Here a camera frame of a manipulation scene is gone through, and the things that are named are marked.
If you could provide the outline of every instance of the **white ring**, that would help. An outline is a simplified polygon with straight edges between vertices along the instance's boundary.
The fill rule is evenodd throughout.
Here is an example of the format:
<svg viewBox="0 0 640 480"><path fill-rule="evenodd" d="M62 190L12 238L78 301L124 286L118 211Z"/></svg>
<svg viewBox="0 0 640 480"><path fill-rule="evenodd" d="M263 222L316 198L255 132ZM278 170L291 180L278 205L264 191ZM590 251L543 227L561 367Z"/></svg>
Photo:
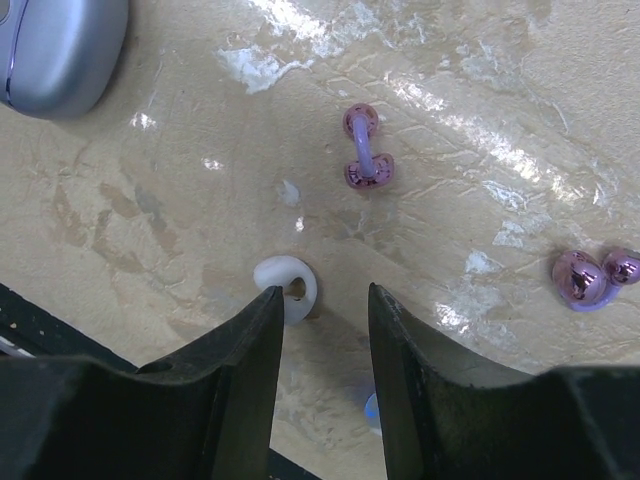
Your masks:
<svg viewBox="0 0 640 480"><path fill-rule="evenodd" d="M315 275L306 263L289 255L267 258L253 270L253 281L260 290L272 286L286 288L296 278L301 278L304 282L305 294L301 299L285 295L285 325L300 323L311 312L318 296L318 282Z"/></svg>

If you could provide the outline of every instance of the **computer mouse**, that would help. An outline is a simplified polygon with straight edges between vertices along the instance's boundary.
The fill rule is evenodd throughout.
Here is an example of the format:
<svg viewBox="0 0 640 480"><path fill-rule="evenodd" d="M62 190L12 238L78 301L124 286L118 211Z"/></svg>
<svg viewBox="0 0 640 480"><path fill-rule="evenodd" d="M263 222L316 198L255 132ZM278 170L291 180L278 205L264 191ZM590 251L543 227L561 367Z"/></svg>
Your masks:
<svg viewBox="0 0 640 480"><path fill-rule="evenodd" d="M0 0L0 101L45 119L100 99L127 29L129 0Z"/></svg>

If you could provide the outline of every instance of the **metallic purple ball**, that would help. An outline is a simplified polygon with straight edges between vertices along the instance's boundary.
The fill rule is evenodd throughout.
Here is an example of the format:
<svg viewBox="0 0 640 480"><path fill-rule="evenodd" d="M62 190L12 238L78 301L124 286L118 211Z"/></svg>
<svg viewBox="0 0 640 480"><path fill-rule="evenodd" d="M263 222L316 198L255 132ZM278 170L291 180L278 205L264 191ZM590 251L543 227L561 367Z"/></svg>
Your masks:
<svg viewBox="0 0 640 480"><path fill-rule="evenodd" d="M633 285L640 280L640 254L618 248L605 258L604 270L615 286Z"/></svg>
<svg viewBox="0 0 640 480"><path fill-rule="evenodd" d="M567 302L591 305L607 287L607 275L589 254L570 250L560 255L551 272L558 292Z"/></svg>

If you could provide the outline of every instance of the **stained surface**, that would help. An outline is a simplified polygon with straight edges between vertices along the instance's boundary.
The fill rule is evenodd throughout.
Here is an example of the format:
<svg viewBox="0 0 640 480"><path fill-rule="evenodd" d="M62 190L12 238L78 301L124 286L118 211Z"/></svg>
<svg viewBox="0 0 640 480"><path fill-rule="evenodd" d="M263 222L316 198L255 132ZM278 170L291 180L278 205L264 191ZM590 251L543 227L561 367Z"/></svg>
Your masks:
<svg viewBox="0 0 640 480"><path fill-rule="evenodd" d="M637 288L584 315L550 281L563 249L638 247L636 2L132 3L88 116L0 110L3 283L140 364L248 303L264 258L303 259L321 296L285 334L272 443L326 479L384 478L371 281L528 372L640 362ZM366 194L342 177L356 102L397 162Z"/></svg>

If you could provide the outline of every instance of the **white curved object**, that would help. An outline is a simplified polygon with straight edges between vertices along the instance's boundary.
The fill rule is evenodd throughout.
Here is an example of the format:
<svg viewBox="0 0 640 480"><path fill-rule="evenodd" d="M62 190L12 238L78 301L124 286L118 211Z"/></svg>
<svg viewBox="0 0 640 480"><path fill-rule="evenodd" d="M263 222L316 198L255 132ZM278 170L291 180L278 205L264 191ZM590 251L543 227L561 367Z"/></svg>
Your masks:
<svg viewBox="0 0 640 480"><path fill-rule="evenodd" d="M302 260L289 255L278 255L260 262L253 270L253 281L260 290L277 286L286 288L296 278L305 285L304 297L284 297L284 323L295 325L309 315L318 296L318 282L311 269Z"/></svg>

